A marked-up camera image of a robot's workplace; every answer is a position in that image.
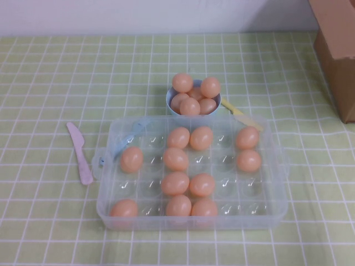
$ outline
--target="plastic container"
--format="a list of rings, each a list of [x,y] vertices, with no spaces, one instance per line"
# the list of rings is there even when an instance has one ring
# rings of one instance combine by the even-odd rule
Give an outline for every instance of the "plastic container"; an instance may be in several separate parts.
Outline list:
[[[283,161],[282,149],[274,145],[267,121],[253,119],[264,127],[256,147],[262,166],[253,174],[236,167],[240,151],[235,147],[235,137],[245,125],[233,115],[127,117],[112,122],[107,147],[104,153],[98,150],[93,160],[93,171],[101,179],[98,215],[108,228],[115,230],[256,229],[277,225],[288,207],[284,185],[288,163]],[[214,132],[208,150],[197,152],[186,148],[185,152],[189,157],[187,174],[190,178],[207,172],[216,181],[211,198],[218,206],[217,217],[164,215],[170,197],[163,195],[160,189],[161,180],[169,172],[162,156],[169,132],[181,124],[190,132],[201,125],[211,127]],[[120,154],[128,146],[139,146],[143,151],[144,164],[138,173],[126,174],[120,169]],[[138,216],[110,217],[112,206],[124,198],[137,202]]]
[[[200,87],[202,83],[202,80],[199,79],[194,79],[194,87]],[[175,95],[177,95],[179,92],[177,92],[173,87],[171,87],[168,92],[166,93],[166,106],[169,109],[169,112],[171,113],[171,115],[174,116],[180,116],[180,114],[176,113],[171,107],[170,107],[170,103],[171,100],[174,98]],[[220,107],[221,105],[221,94],[218,93],[218,95],[216,97],[213,98],[214,101],[217,103],[217,107],[216,110],[214,110],[212,113],[208,114],[208,115],[215,115],[217,114],[217,109]]]

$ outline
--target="cardboard box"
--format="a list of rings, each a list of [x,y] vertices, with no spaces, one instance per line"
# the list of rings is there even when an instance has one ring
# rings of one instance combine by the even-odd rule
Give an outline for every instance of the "cardboard box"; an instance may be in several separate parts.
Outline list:
[[[309,0],[315,50],[344,123],[355,122],[355,0]]]

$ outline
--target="blue bowl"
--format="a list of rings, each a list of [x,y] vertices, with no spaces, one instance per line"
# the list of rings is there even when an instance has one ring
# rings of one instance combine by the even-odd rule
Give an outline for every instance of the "blue bowl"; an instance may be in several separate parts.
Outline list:
[[[200,87],[202,83],[202,80],[199,79],[195,79],[194,80],[194,87]],[[178,113],[176,113],[171,107],[170,107],[170,103],[171,100],[174,98],[175,95],[179,94],[178,91],[176,91],[173,87],[171,87],[168,92],[166,93],[166,105],[168,106],[168,109],[170,111],[170,113],[172,115],[180,115]],[[208,114],[208,115],[215,115],[217,114],[217,109],[220,107],[221,105],[221,94],[218,94],[216,97],[213,98],[214,101],[217,103],[217,108],[216,110],[214,110],[212,113]]]

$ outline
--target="brown egg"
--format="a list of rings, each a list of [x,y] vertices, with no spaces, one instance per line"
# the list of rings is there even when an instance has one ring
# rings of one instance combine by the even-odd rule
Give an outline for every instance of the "brown egg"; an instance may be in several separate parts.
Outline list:
[[[194,80],[189,74],[178,73],[173,77],[173,88],[180,93],[187,93],[194,86]]]
[[[110,211],[112,217],[135,217],[138,215],[138,205],[132,199],[117,202]]]
[[[188,91],[187,94],[189,97],[194,98],[196,101],[200,101],[204,98],[200,87],[194,87],[192,90]]]
[[[143,153],[138,147],[129,147],[122,153],[121,169],[126,173],[134,173],[141,168],[143,164]]]
[[[173,197],[166,205],[167,216],[189,216],[191,213],[191,201],[185,195]]]
[[[194,176],[190,182],[190,191],[199,197],[206,197],[215,190],[215,180],[208,173],[200,173]]]
[[[244,172],[256,172],[261,166],[261,157],[255,150],[243,150],[237,157],[237,166]]]
[[[171,100],[170,107],[174,112],[180,114],[180,104],[183,100],[187,98],[189,98],[189,96],[186,93],[176,94]]]
[[[217,103],[214,99],[206,98],[199,101],[200,115],[208,115],[217,108]]]
[[[190,132],[185,127],[178,127],[170,132],[166,144],[169,148],[185,148],[189,144]]]
[[[247,126],[239,131],[235,143],[241,150],[252,149],[259,142],[259,138],[259,131],[253,126]]]
[[[169,196],[176,196],[185,193],[189,187],[189,177],[183,172],[168,174],[161,181],[161,190]]]
[[[209,198],[198,200],[192,207],[192,216],[217,216],[218,209],[214,201]]]
[[[163,161],[167,168],[173,171],[185,171],[189,166],[189,158],[179,148],[167,148],[163,155]]]
[[[221,92],[221,84],[213,76],[205,78],[201,83],[201,93],[206,98],[214,98]]]
[[[190,145],[194,150],[202,151],[208,149],[213,141],[213,132],[208,126],[200,126],[192,132]]]
[[[200,114],[200,104],[194,98],[187,98],[182,100],[180,104],[180,114],[181,115],[199,115]]]

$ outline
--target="container handle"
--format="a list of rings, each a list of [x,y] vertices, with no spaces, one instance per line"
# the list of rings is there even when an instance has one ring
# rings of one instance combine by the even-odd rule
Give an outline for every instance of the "container handle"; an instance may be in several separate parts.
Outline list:
[[[92,173],[96,180],[101,179],[102,169],[104,166],[104,156],[105,148],[98,148],[94,154],[94,157],[91,160]]]

